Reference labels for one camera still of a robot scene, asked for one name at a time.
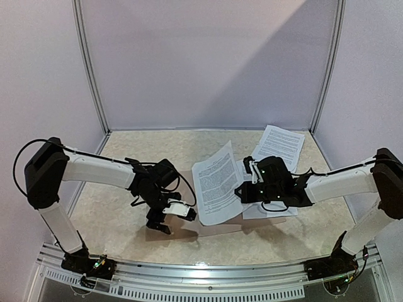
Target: light purple wall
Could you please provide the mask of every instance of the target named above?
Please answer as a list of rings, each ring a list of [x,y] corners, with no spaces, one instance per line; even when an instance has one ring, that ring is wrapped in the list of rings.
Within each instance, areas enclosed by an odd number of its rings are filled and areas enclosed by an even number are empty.
[[[58,136],[95,151],[103,134],[84,73],[71,1],[0,4],[0,301],[21,302],[50,234],[17,191],[11,168],[29,140]],[[18,180],[35,145],[21,156]],[[77,184],[64,186],[67,206]]]
[[[112,128],[309,128],[336,0],[82,5]]]
[[[315,137],[332,168],[353,164],[388,147],[403,160],[403,2],[347,1],[343,30],[323,114]],[[359,218],[373,195],[348,199]],[[403,301],[403,222],[376,243]]]

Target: enclosure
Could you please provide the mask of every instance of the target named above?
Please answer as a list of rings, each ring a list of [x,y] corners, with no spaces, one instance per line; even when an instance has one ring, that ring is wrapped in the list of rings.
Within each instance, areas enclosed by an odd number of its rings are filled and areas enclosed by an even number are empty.
[[[15,188],[13,160],[59,137],[114,159],[167,158],[191,177],[228,141],[235,160],[251,155],[267,125],[304,137],[297,173],[382,147],[403,159],[402,12],[392,0],[3,2],[0,300],[333,301],[302,261],[329,255],[374,193],[167,236],[145,227],[148,208],[130,207],[127,190],[64,182],[60,202],[90,252],[118,259],[112,281],[85,291]],[[21,155],[19,183],[38,148]],[[338,299],[403,301],[402,231],[395,221],[367,245],[366,269]]]

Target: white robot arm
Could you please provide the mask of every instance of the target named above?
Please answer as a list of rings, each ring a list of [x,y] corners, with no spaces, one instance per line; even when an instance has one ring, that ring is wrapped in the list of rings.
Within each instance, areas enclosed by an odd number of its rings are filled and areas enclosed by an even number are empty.
[[[358,193],[378,193],[377,202],[336,243],[332,255],[305,263],[309,279],[319,279],[346,273],[358,267],[356,254],[390,223],[403,219],[403,165],[386,148],[376,156],[356,165],[316,173],[291,174],[279,157],[267,157],[259,162],[244,159],[252,181],[235,190],[242,203],[264,204],[284,202],[289,206],[305,207],[327,199]]]
[[[111,279],[116,263],[106,256],[91,259],[82,238],[59,203],[58,191],[62,181],[86,181],[126,189],[137,199],[147,203],[147,227],[170,234],[163,225],[166,215],[176,215],[193,221],[196,212],[181,200],[180,193],[166,189],[182,177],[174,166],[164,159],[159,163],[140,163],[126,158],[113,160],[99,155],[80,152],[50,138],[25,167],[26,197],[41,214],[65,252],[62,268],[93,277]]]

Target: sheet of paper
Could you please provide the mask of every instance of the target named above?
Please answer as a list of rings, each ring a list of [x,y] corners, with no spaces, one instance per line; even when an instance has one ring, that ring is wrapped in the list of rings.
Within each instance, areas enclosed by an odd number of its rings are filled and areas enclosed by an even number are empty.
[[[246,169],[245,169],[243,160],[237,161],[237,167],[238,167],[239,174],[241,175],[243,181],[252,181],[252,174],[246,173]]]
[[[287,169],[295,172],[304,140],[303,134],[268,125],[252,157],[254,160],[262,160],[267,156],[281,157]]]
[[[240,213],[243,206],[234,189],[243,179],[234,159],[231,141],[209,159],[191,169],[200,222],[217,225]]]

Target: beige floor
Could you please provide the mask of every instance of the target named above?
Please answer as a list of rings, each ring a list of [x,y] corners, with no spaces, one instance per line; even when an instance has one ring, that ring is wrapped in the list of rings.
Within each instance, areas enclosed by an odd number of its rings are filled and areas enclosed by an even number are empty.
[[[167,130],[120,131],[111,134],[102,155],[140,161],[168,158],[179,171],[190,170],[228,140],[236,160],[250,155],[263,131]],[[326,162],[309,133],[297,172],[313,167],[327,171]],[[299,209],[286,222],[268,224],[208,237],[178,239],[145,227],[146,205],[132,208],[133,197],[126,190],[86,184],[72,222],[92,254],[167,264],[240,265],[263,264],[329,254],[344,230],[354,225],[343,198],[331,199]]]

